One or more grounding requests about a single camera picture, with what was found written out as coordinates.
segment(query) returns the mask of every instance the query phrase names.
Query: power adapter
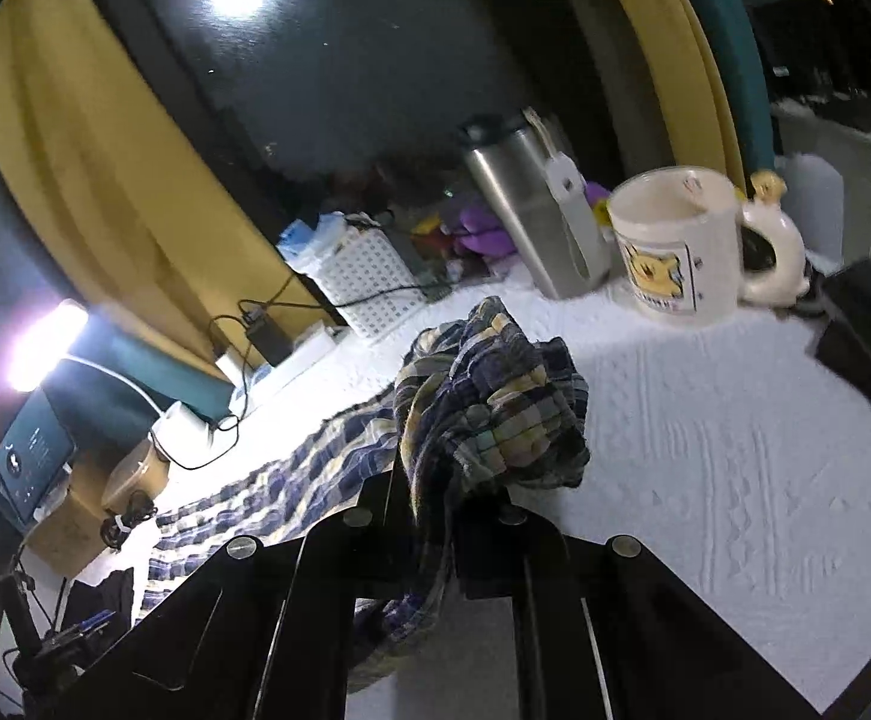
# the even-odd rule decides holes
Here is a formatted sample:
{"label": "power adapter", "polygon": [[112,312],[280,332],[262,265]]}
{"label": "power adapter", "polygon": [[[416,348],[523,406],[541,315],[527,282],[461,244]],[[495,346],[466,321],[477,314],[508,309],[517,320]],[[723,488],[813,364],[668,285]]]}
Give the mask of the power adapter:
{"label": "power adapter", "polygon": [[271,367],[275,367],[292,353],[292,341],[275,320],[264,311],[245,317],[245,338],[251,341]]}

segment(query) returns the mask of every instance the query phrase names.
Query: checkered cloth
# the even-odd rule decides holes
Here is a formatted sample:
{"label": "checkered cloth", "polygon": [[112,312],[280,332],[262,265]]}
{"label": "checkered cloth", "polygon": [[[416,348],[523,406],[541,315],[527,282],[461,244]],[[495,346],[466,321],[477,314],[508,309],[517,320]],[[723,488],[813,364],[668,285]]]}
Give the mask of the checkered cloth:
{"label": "checkered cloth", "polygon": [[287,460],[160,514],[142,612],[240,533],[266,544],[302,536],[398,457],[419,571],[402,598],[357,603],[349,689],[363,688],[414,651],[437,620],[451,573],[451,516],[467,494],[509,483],[578,486],[589,460],[587,403],[561,338],[530,343],[501,300],[486,298],[465,322],[424,331],[392,386],[325,422]]}

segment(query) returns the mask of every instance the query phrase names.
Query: cartoon print on mug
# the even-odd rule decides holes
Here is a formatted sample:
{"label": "cartoon print on mug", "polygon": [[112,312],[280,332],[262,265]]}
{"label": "cartoon print on mug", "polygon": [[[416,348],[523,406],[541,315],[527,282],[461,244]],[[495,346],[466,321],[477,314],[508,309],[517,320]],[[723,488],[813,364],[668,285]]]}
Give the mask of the cartoon print on mug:
{"label": "cartoon print on mug", "polygon": [[696,311],[692,258],[685,244],[645,245],[621,240],[625,267],[638,298],[671,314]]}

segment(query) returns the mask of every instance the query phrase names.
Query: desk lamp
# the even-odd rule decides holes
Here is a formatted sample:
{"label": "desk lamp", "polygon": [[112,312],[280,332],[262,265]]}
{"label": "desk lamp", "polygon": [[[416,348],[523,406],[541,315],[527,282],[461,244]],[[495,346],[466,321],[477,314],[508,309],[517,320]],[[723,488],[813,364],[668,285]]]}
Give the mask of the desk lamp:
{"label": "desk lamp", "polygon": [[203,419],[184,403],[176,401],[167,410],[162,410],[141,387],[131,379],[116,373],[104,365],[69,354],[68,350],[81,335],[88,322],[88,311],[74,300],[62,300],[51,312],[38,319],[16,342],[11,353],[9,383],[19,392],[31,392],[51,373],[62,360],[78,362],[117,379],[134,389],[155,410],[158,419],[151,433],[155,448],[170,459],[194,461],[200,464],[214,452],[225,451],[227,446],[216,447],[215,436],[232,433],[230,442],[237,438],[237,431],[213,431]]}

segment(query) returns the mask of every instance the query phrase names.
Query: lamp head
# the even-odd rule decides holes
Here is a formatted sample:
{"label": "lamp head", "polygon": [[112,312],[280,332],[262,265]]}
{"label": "lamp head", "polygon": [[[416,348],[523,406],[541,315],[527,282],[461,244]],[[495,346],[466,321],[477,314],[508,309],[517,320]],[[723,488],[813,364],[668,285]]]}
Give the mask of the lamp head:
{"label": "lamp head", "polygon": [[74,300],[62,300],[50,314],[25,331],[11,351],[9,383],[31,392],[67,354],[88,322],[88,311]]}

